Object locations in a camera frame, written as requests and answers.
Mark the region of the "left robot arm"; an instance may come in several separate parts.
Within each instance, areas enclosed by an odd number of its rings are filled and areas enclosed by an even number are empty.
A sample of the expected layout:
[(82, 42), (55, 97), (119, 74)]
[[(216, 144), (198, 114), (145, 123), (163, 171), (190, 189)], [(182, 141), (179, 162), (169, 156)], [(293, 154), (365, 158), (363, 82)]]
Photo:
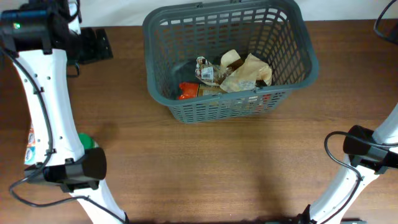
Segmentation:
[(1, 53), (21, 79), (35, 136), (22, 183), (59, 187), (93, 223), (127, 223), (106, 184), (104, 150), (73, 120), (68, 66), (112, 57), (105, 31), (80, 23), (79, 1), (29, 1), (1, 13)]

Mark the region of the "green round lid jar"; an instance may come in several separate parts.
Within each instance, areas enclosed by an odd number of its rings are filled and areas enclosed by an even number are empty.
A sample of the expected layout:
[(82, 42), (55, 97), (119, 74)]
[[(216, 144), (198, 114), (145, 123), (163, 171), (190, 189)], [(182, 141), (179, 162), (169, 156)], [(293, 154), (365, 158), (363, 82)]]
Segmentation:
[(79, 133), (78, 137), (83, 145), (84, 150), (94, 149), (99, 146), (98, 143), (91, 136), (85, 133)]

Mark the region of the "orange pasta packet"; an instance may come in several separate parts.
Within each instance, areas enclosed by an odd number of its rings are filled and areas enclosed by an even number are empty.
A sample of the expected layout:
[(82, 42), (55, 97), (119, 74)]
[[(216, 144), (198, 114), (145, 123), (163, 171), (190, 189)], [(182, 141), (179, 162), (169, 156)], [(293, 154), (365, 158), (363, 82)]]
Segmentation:
[[(179, 84), (180, 95), (178, 100), (187, 100), (191, 98), (198, 98), (202, 96), (223, 95), (226, 92), (218, 86), (208, 86), (206, 84), (183, 82)], [(244, 98), (239, 98), (235, 102), (231, 101), (212, 101), (207, 106), (205, 104), (197, 104), (196, 112), (199, 114), (215, 114), (218, 110), (239, 110), (244, 106), (248, 110), (255, 102), (259, 101), (259, 106), (262, 106), (270, 97), (271, 94), (263, 95), (263, 99), (259, 100), (259, 96), (250, 96), (247, 101)]]

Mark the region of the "blue tissue multipack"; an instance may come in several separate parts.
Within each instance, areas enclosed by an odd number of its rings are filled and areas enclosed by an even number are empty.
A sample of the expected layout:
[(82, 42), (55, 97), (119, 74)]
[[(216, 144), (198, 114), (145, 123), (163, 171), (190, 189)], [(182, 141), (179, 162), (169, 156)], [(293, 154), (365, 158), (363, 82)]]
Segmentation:
[(30, 129), (28, 134), (24, 164), (27, 166), (35, 164), (35, 134), (34, 134), (34, 126), (32, 123), (30, 124)]

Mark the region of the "clear brown snack bag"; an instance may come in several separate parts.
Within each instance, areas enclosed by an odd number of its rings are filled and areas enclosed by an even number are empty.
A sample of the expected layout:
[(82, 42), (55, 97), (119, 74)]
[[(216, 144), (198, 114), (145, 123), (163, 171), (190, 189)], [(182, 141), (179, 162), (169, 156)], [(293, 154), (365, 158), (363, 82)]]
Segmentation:
[(196, 59), (196, 77), (208, 86), (220, 86), (224, 80), (243, 65), (243, 60), (236, 50), (230, 50), (220, 58), (220, 64), (215, 65), (205, 57)]

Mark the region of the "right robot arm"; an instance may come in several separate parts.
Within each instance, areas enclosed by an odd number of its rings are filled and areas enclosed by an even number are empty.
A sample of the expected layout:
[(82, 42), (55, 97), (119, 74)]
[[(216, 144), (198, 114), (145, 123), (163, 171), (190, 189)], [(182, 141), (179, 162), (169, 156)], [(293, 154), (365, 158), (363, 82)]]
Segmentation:
[[(343, 136), (344, 158), (338, 160), (328, 143)], [(397, 108), (374, 131), (354, 125), (333, 131), (324, 140), (327, 156), (341, 166), (320, 198), (307, 205), (293, 223), (343, 223), (343, 217), (360, 193), (388, 169), (397, 169)]]

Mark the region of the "beige paper bag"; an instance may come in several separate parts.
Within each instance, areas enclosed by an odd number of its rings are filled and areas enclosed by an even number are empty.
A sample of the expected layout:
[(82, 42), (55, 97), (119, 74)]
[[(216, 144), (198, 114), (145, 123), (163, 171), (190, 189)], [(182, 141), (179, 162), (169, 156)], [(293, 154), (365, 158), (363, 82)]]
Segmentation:
[(244, 63), (222, 82), (220, 88), (227, 93), (253, 90), (257, 81), (264, 81), (270, 86), (272, 69), (268, 63), (248, 54)]

